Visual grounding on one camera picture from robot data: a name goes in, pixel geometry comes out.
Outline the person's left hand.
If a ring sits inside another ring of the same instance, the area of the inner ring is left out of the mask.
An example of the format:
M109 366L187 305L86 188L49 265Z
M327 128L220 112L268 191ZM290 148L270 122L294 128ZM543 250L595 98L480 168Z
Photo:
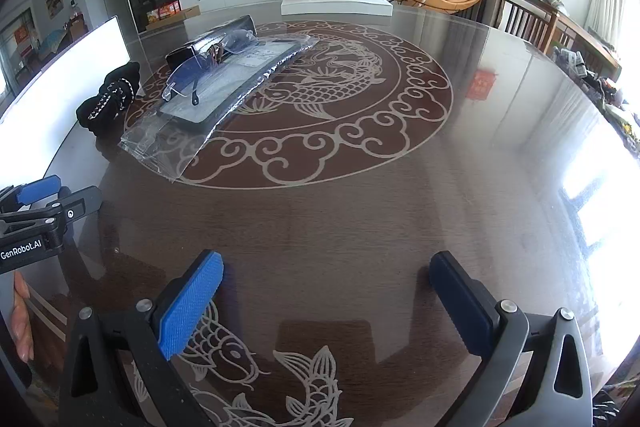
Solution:
M34 359L34 340L28 313L29 288L20 272L14 273L14 308L11 329L18 357L28 363Z

